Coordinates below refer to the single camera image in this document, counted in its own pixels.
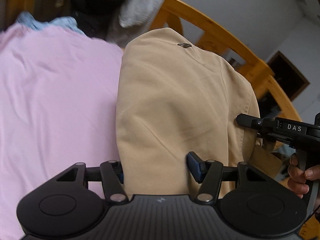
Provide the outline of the right hand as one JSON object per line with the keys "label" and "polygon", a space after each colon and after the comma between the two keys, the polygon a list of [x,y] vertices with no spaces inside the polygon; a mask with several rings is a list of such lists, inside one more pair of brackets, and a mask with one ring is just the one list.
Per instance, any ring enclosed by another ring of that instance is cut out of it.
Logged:
{"label": "right hand", "polygon": [[319,165],[302,171],[300,168],[298,168],[297,155],[293,154],[290,157],[288,174],[290,176],[287,181],[289,189],[294,192],[299,198],[303,198],[303,196],[310,190],[306,182],[319,180]]}

